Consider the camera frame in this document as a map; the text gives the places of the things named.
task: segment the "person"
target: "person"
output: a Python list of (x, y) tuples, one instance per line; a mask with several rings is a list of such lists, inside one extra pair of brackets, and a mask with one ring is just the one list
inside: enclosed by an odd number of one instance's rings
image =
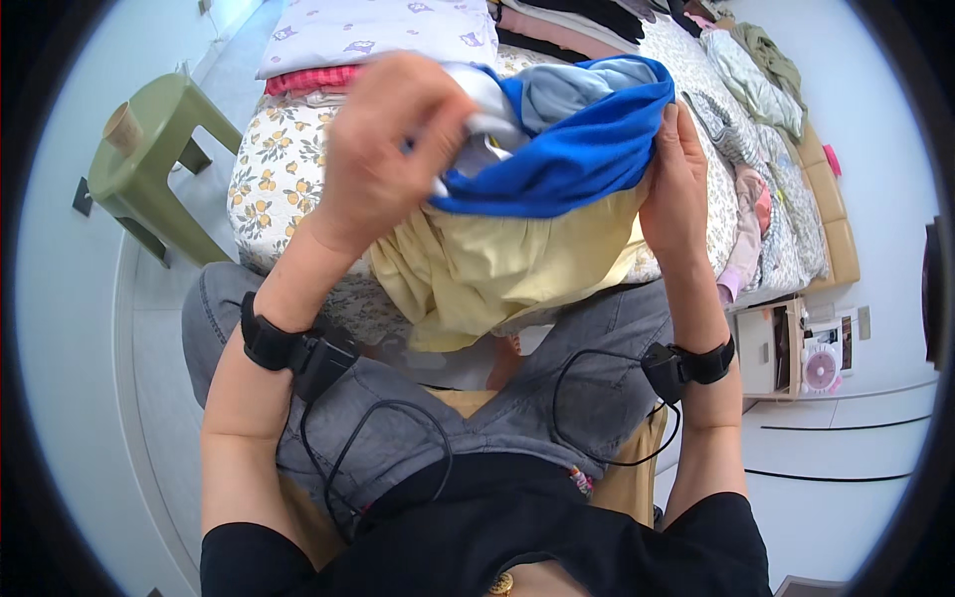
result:
[[(399, 53), (373, 63), (330, 128), (324, 197), (275, 268), (262, 279), (212, 264), (190, 290), (182, 340), (205, 409), (203, 594), (769, 595), (766, 549), (746, 497), (735, 359), (719, 381), (683, 391), (682, 448), (662, 532), (587, 505), (571, 476), (599, 478), (653, 408), (640, 366), (589, 355), (554, 397), (562, 367), (581, 349), (636, 357), (660, 342), (702, 354), (730, 340), (706, 252), (707, 162), (682, 104), (663, 114), (659, 163), (639, 212), (663, 280), (567, 308), (472, 416), (360, 357), (317, 396), (303, 425), (292, 373), (246, 356), (244, 295), (257, 290), (254, 313), (279, 330), (311, 329), (329, 289), (426, 200), (475, 110), (426, 58)], [(402, 152), (412, 135), (413, 151)], [(388, 402), (369, 414), (389, 400), (416, 409)], [(284, 506), (279, 471), (324, 508), (333, 466), (328, 514), (351, 545), (316, 571)]]

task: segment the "paper cup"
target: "paper cup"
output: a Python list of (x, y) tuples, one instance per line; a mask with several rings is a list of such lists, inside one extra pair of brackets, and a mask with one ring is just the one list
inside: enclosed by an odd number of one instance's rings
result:
[(122, 102), (106, 121), (106, 126), (103, 127), (103, 138), (126, 158), (132, 156), (142, 143), (142, 127), (139, 126), (139, 121), (136, 120), (136, 115), (130, 109), (128, 101)]

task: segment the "bedside table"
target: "bedside table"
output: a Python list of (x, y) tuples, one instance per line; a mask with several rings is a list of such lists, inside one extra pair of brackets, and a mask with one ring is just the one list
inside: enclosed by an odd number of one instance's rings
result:
[(744, 309), (735, 314), (733, 338), (743, 395), (793, 400), (802, 381), (801, 298)]

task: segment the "black cable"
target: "black cable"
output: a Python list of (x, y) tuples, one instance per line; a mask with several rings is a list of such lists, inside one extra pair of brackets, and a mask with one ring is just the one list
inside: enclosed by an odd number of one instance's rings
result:
[[(664, 444), (660, 446), (660, 448), (657, 449), (655, 452), (653, 452), (652, 454), (650, 454), (649, 456), (645, 458), (640, 458), (639, 460), (635, 460), (633, 462), (618, 462), (616, 460), (609, 460), (607, 458), (601, 458), (594, 454), (590, 454), (584, 448), (581, 448), (580, 446), (575, 444), (573, 441), (565, 437), (563, 433), (561, 433), (561, 427), (560, 425), (557, 424), (557, 398), (558, 398), (559, 391), (561, 389), (561, 383), (563, 382), (564, 376), (567, 375), (568, 371), (570, 371), (571, 365), (573, 365), (577, 359), (584, 356), (585, 354), (602, 354), (604, 356), (613, 356), (616, 358), (622, 358), (627, 361), (634, 361), (637, 363), (640, 362), (639, 358), (634, 358), (628, 354), (622, 354), (620, 352), (601, 351), (599, 349), (584, 349), (582, 351), (575, 352), (574, 355), (570, 357), (570, 360), (567, 361), (567, 364), (563, 366), (563, 369), (561, 369), (561, 374), (557, 377), (557, 383), (554, 384), (554, 396), (551, 401), (551, 408), (550, 408), (551, 422), (553, 423), (553, 426), (554, 426), (554, 434), (557, 435), (557, 437), (559, 437), (564, 443), (570, 445), (575, 450), (582, 453), (584, 456), (592, 460), (596, 460), (597, 462), (600, 462), (602, 464), (608, 464), (613, 466), (637, 466), (638, 464), (643, 464), (644, 462), (658, 456), (661, 452), (666, 450), (667, 446), (669, 446), (673, 442), (673, 439), (676, 437), (676, 432), (680, 430), (680, 417), (681, 417), (679, 409), (677, 409), (672, 404), (668, 404), (667, 402), (664, 402), (664, 404), (669, 406), (672, 409), (672, 411), (676, 413), (676, 425), (673, 427), (673, 433), (670, 434), (667, 441), (664, 442)], [(654, 413), (659, 411), (661, 408), (663, 408), (662, 404), (658, 406), (656, 409), (654, 409), (652, 412), (650, 412), (650, 414), (653, 415)]]
[(924, 421), (931, 418), (932, 415), (916, 416), (904, 421), (893, 421), (891, 423), (880, 423), (878, 425), (856, 425), (853, 427), (777, 427), (775, 425), (760, 425), (759, 429), (775, 429), (777, 431), (857, 431), (859, 429), (882, 429), (884, 427), (895, 427), (906, 423)]
[[(656, 408), (650, 411), (650, 413), (647, 416), (655, 415), (656, 413), (660, 411), (660, 409), (664, 407), (664, 405), (669, 406), (672, 409), (672, 411), (676, 413), (676, 425), (673, 428), (673, 433), (670, 434), (670, 437), (667, 439), (667, 441), (662, 446), (660, 446), (660, 448), (657, 449), (655, 452), (653, 452), (652, 454), (650, 454), (649, 456), (645, 458), (640, 458), (639, 460), (636, 460), (634, 462), (617, 462), (615, 460), (600, 458), (598, 456), (590, 454), (583, 448), (580, 448), (573, 441), (567, 439), (561, 433), (560, 427), (557, 423), (557, 400), (558, 400), (559, 390), (561, 388), (561, 383), (563, 382), (563, 378), (566, 376), (567, 372), (570, 370), (570, 367), (574, 364), (574, 362), (576, 362), (578, 358), (580, 358), (581, 356), (584, 356), (585, 354), (602, 354), (605, 356), (613, 356), (617, 358), (622, 358), (628, 361), (640, 362), (639, 358), (634, 358), (632, 356), (629, 356), (627, 354), (621, 354), (619, 352), (601, 351), (597, 349), (586, 349), (583, 351), (576, 352), (570, 358), (570, 360), (567, 361), (567, 364), (563, 366), (563, 369), (561, 370), (561, 374), (557, 378), (557, 383), (554, 386), (554, 398), (553, 398), (553, 403), (551, 405), (551, 411), (552, 411), (551, 415), (552, 415), (552, 420), (554, 424), (554, 433), (557, 434), (557, 436), (561, 440), (563, 440), (564, 443), (570, 445), (571, 447), (578, 450), (579, 452), (581, 452), (588, 458), (591, 458), (603, 464), (614, 465), (614, 466), (637, 466), (638, 464), (643, 464), (644, 462), (647, 462), (648, 460), (658, 456), (673, 442), (673, 439), (676, 437), (676, 433), (680, 429), (680, 418), (681, 418), (680, 411), (675, 406), (673, 406), (672, 404), (668, 404), (667, 402), (663, 402), (660, 405), (658, 405)], [(372, 405), (367, 411), (365, 411), (365, 414), (362, 415), (361, 420), (358, 422), (354, 430), (351, 432), (351, 436), (349, 437), (348, 441), (345, 442), (345, 446), (342, 448), (341, 452), (339, 452), (338, 458), (335, 460), (335, 463), (332, 465), (331, 470), (329, 471), (329, 474), (326, 476), (325, 471), (322, 470), (322, 467), (318, 462), (318, 458), (315, 456), (314, 452), (312, 452), (311, 446), (308, 444), (306, 422), (308, 420), (308, 415), (311, 413), (311, 407), (314, 404), (315, 404), (314, 400), (306, 403), (305, 410), (302, 411), (302, 418), (299, 420), (299, 435), (302, 438), (302, 444), (305, 447), (306, 453), (308, 454), (308, 459), (311, 460), (312, 466), (315, 467), (315, 471), (318, 473), (319, 477), (321, 477), (322, 482), (325, 485), (324, 490), (322, 492), (322, 497), (325, 500), (325, 507), (329, 511), (329, 516), (331, 517), (331, 521), (335, 526), (335, 530), (338, 531), (338, 535), (342, 538), (342, 541), (344, 541), (345, 544), (348, 544), (348, 545), (351, 544), (351, 537), (347, 529), (341, 523), (341, 521), (338, 520), (338, 515), (335, 514), (335, 510), (332, 508), (331, 497), (334, 496), (337, 500), (342, 502), (349, 509), (352, 520), (354, 520), (354, 517), (356, 516), (361, 516), (361, 510), (357, 508), (354, 504), (349, 502), (345, 498), (345, 496), (341, 494), (341, 492), (339, 492), (334, 487), (332, 487), (332, 482), (335, 480), (335, 477), (338, 475), (338, 472), (341, 470), (341, 465), (342, 465), (342, 461), (344, 461), (345, 459), (345, 454), (347, 454), (348, 451), (351, 449), (352, 444), (358, 438), (358, 434), (361, 432), (361, 430), (365, 427), (365, 423), (368, 422), (368, 419), (369, 417), (371, 417), (371, 414), (374, 413), (379, 408), (387, 407), (399, 413), (403, 413), (407, 416), (411, 416), (411, 414), (409, 414), (407, 411), (403, 409), (395, 408), (395, 407), (400, 406), (400, 407), (410, 408), (410, 409), (419, 411), (421, 414), (423, 414), (424, 416), (426, 416), (428, 419), (431, 420), (432, 424), (435, 426), (435, 429), (437, 429), (437, 432), (441, 435), (441, 440), (444, 442), (445, 452), (447, 453), (446, 459), (448, 461), (448, 463), (445, 465), (445, 468), (444, 468), (444, 477), (441, 479), (440, 485), (437, 487), (437, 489), (435, 490), (435, 493), (431, 496), (431, 499), (429, 501), (436, 501), (440, 497), (441, 492), (444, 491), (444, 487), (448, 483), (448, 478), (451, 476), (451, 468), (454, 465), (455, 455), (451, 448), (451, 440), (448, 438), (447, 432), (444, 431), (444, 427), (442, 427), (441, 423), (438, 422), (437, 418), (435, 418), (435, 416), (429, 413), (426, 409), (424, 409), (421, 406), (418, 406), (417, 404), (414, 404), (412, 402), (408, 402), (405, 400), (382, 400)]]
[(342, 451), (338, 453), (338, 459), (335, 461), (334, 465), (331, 467), (328, 476), (326, 477), (325, 472), (322, 471), (322, 467), (318, 464), (318, 458), (315, 457), (314, 453), (311, 450), (311, 446), (308, 445), (308, 435), (306, 434), (306, 419), (308, 418), (308, 413), (311, 411), (311, 406), (314, 404), (314, 401), (306, 404), (305, 410), (302, 412), (302, 419), (299, 422), (299, 431), (302, 436), (302, 444), (305, 446), (305, 450), (308, 453), (308, 458), (311, 460), (312, 465), (315, 467), (315, 470), (318, 471), (319, 476), (322, 478), (322, 481), (325, 485), (324, 491), (322, 492), (322, 497), (325, 500), (325, 507), (329, 511), (329, 516), (331, 516), (331, 521), (335, 526), (335, 530), (338, 531), (338, 535), (342, 538), (342, 541), (347, 545), (351, 545), (351, 537), (346, 531), (345, 527), (342, 526), (341, 522), (338, 520), (338, 516), (335, 514), (335, 511), (331, 507), (331, 495), (334, 494), (335, 498), (342, 502), (351, 512), (351, 517), (354, 520), (355, 516), (360, 515), (360, 510), (352, 505), (345, 497), (336, 489), (331, 486), (331, 483), (335, 480), (335, 477), (338, 475), (339, 470), (341, 469), (342, 461), (345, 459), (345, 454), (351, 449), (351, 445), (354, 443), (355, 439), (358, 437), (358, 434), (365, 427), (365, 423), (368, 422), (371, 414), (374, 413), (379, 408), (388, 407), (393, 411), (401, 413), (405, 416), (411, 416), (407, 411), (395, 408), (397, 406), (406, 407), (419, 411), (431, 422), (434, 424), (437, 432), (441, 434), (441, 439), (444, 442), (445, 452), (447, 453), (448, 463), (444, 468), (444, 477), (441, 479), (440, 485), (437, 487), (437, 490), (432, 495), (429, 501), (435, 501), (440, 497), (441, 492), (444, 491), (445, 485), (448, 483), (448, 478), (451, 476), (451, 467), (454, 464), (455, 455), (451, 449), (451, 440), (448, 438), (448, 434), (444, 431), (444, 427), (441, 426), (441, 423), (438, 422), (437, 418), (434, 415), (429, 413), (426, 409), (412, 402), (407, 402), (405, 400), (382, 400), (373, 404), (365, 414), (362, 416), (361, 420), (358, 421), (358, 424), (355, 426), (354, 431), (351, 432), (349, 440), (345, 442), (345, 446), (342, 448)]
[(785, 473), (770, 473), (768, 471), (754, 471), (753, 469), (745, 468), (743, 469), (747, 473), (752, 473), (753, 475), (762, 475), (764, 477), (778, 477), (780, 479), (795, 479), (795, 480), (814, 480), (825, 483), (874, 483), (881, 480), (896, 480), (896, 479), (905, 479), (906, 477), (911, 477), (911, 473), (905, 473), (904, 475), (889, 475), (888, 477), (869, 477), (861, 479), (846, 479), (846, 478), (832, 478), (832, 477), (803, 477), (801, 475), (786, 475)]

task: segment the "pink fan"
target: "pink fan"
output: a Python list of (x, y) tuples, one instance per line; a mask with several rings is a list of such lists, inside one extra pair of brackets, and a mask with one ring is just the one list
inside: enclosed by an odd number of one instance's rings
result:
[(842, 355), (831, 344), (816, 344), (802, 351), (802, 393), (833, 393), (842, 383)]

